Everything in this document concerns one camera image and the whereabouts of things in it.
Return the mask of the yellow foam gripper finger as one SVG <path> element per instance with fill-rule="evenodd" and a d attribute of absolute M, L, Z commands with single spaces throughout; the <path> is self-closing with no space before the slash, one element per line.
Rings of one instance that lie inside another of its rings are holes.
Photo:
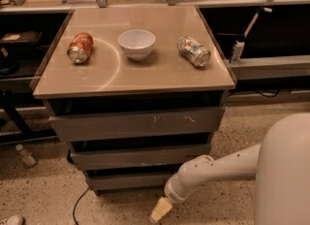
<path fill-rule="evenodd" d="M 172 203 L 167 197 L 161 197 L 149 216 L 152 223 L 157 223 L 161 218 L 168 214 L 172 209 Z"/>

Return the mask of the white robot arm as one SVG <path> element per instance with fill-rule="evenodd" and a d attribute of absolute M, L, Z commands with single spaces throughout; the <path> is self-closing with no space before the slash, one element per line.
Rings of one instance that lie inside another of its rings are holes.
<path fill-rule="evenodd" d="M 310 113 L 280 119 L 258 145 L 182 164 L 166 183 L 150 221 L 158 222 L 206 183 L 234 179 L 256 183 L 254 225 L 310 225 Z"/>

